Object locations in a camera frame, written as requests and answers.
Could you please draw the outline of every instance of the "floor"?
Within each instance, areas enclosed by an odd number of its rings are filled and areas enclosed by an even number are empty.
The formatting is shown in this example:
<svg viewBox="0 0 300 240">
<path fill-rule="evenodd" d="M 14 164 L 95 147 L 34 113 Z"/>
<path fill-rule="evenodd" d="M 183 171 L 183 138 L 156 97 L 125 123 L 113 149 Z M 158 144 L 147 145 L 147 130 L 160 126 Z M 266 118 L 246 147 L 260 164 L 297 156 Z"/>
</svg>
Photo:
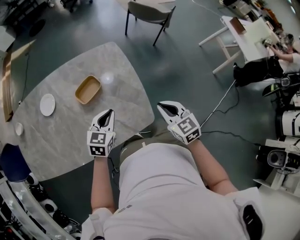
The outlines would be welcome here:
<svg viewBox="0 0 300 240">
<path fill-rule="evenodd" d="M 115 0 L 95 0 L 92 5 L 83 4 L 70 14 L 55 1 L 55 8 L 46 9 L 42 18 L 46 25 L 34 38 L 27 32 L 14 44 L 19 49 L 12 61 L 14 82 L 14 109 L 22 98 L 26 62 L 29 48 L 29 64 L 26 96 L 47 75 L 73 57 L 109 41 L 115 42 L 128 57 L 139 75 L 156 118 L 158 101 L 181 102 L 202 123 L 223 97 L 233 82 L 232 67 L 226 67 L 216 76 L 212 70 L 225 56 L 215 41 L 203 48 L 198 43 L 223 27 L 218 15 L 233 15 L 220 8 L 217 0 L 176 0 L 170 28 L 162 33 L 156 47 L 152 43 L 159 26 L 129 19 L 128 36 L 124 35 L 126 12 Z M 214 11 L 208 11 L 198 4 Z M 222 35 L 223 41 L 232 42 L 230 34 Z M 243 58 L 237 61 L 243 64 Z M 239 89 L 240 103 L 226 115 L 218 112 L 202 128 L 203 132 L 221 130 L 242 135 L 254 143 L 264 143 L 275 138 L 274 110 L 269 98 L 262 98 L 259 83 Z M 231 90 L 220 106 L 226 110 L 237 102 L 237 92 Z M 224 166 L 238 189 L 255 186 L 252 181 L 265 173 L 255 156 L 257 147 L 237 137 L 220 133 L 203 134 L 201 140 L 214 157 Z M 118 151 L 112 152 L 118 162 Z M 90 213 L 90 189 L 93 163 L 72 172 L 43 182 L 46 190 L 69 217 L 83 222 Z M 118 190 L 113 184 L 117 204 Z"/>
</svg>

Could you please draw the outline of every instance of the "rectangular tray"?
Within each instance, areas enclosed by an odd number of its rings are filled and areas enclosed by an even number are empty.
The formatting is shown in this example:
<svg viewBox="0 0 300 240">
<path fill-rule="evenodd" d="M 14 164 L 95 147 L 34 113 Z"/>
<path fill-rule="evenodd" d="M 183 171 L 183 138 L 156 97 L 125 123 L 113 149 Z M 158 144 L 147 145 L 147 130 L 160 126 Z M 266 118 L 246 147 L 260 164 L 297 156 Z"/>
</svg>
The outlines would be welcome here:
<svg viewBox="0 0 300 240">
<path fill-rule="evenodd" d="M 82 104 L 89 103 L 101 88 L 100 81 L 90 75 L 79 85 L 75 92 L 77 100 Z"/>
</svg>

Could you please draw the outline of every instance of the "table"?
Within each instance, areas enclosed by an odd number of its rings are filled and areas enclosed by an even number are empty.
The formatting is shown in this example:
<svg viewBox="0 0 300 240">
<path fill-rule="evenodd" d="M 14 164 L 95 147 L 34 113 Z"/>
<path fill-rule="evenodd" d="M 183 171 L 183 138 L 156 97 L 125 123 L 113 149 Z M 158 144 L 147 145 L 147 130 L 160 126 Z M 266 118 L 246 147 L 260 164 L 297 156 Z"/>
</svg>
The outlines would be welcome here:
<svg viewBox="0 0 300 240">
<path fill-rule="evenodd" d="M 215 70 L 212 71 L 213 74 L 217 73 L 219 70 L 221 70 L 222 68 L 224 68 L 225 66 L 230 64 L 241 53 L 244 54 L 246 62 L 256 61 L 256 60 L 260 60 L 260 59 L 268 57 L 268 51 L 266 50 L 266 48 L 263 46 L 262 43 L 254 44 L 252 42 L 247 41 L 244 35 L 239 35 L 236 32 L 234 27 L 231 25 L 230 20 L 232 20 L 232 17 L 222 16 L 221 21 L 225 25 L 225 27 L 220 29 L 219 31 L 215 32 L 214 34 L 212 34 L 211 36 L 209 36 L 208 38 L 206 38 L 205 40 L 203 40 L 202 42 L 199 43 L 199 46 L 202 46 L 204 43 L 216 38 L 217 42 L 221 46 L 221 48 L 227 58 L 227 60 L 224 63 L 222 63 L 219 67 L 217 67 Z M 241 19 L 240 19 L 240 22 L 244 26 L 251 24 L 251 22 L 241 20 Z M 229 30 L 232 33 L 237 44 L 225 45 L 223 43 L 223 41 L 219 37 L 219 35 L 227 30 Z M 227 48 L 237 47 L 237 46 L 240 47 L 240 50 L 237 53 L 235 53 L 233 56 L 230 56 Z"/>
<path fill-rule="evenodd" d="M 89 104 L 82 105 L 75 91 L 88 75 L 101 81 L 102 90 Z M 56 100 L 50 117 L 39 109 L 46 93 Z M 87 131 L 92 119 L 110 108 L 115 111 L 115 147 L 154 121 L 139 77 L 113 42 L 82 53 L 48 75 L 25 98 L 9 124 L 23 124 L 21 137 L 14 135 L 30 169 L 42 181 L 93 160 L 86 145 Z"/>
</svg>

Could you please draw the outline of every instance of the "dark blue object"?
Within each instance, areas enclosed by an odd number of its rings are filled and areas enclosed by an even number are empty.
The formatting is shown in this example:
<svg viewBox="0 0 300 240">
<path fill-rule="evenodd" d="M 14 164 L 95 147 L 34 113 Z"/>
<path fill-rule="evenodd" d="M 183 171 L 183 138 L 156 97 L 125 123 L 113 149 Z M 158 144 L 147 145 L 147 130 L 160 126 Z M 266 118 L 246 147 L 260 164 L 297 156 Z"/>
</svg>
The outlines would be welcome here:
<svg viewBox="0 0 300 240">
<path fill-rule="evenodd" d="M 25 181 L 31 173 L 19 146 L 7 143 L 0 155 L 0 165 L 8 181 L 22 182 Z"/>
</svg>

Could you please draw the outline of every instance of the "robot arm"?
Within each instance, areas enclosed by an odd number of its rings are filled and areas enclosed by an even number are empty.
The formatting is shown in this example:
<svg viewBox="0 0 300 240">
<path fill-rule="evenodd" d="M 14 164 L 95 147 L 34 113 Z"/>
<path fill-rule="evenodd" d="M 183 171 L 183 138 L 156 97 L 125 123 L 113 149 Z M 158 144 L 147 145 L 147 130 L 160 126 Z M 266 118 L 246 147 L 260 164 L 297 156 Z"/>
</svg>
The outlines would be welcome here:
<svg viewBox="0 0 300 240">
<path fill-rule="evenodd" d="M 157 104 L 159 112 L 168 124 L 168 130 L 185 144 L 191 143 L 201 135 L 200 125 L 195 116 L 182 104 L 163 101 Z"/>
<path fill-rule="evenodd" d="M 94 117 L 87 132 L 87 145 L 91 156 L 108 157 L 114 145 L 114 111 L 105 110 Z"/>
</svg>

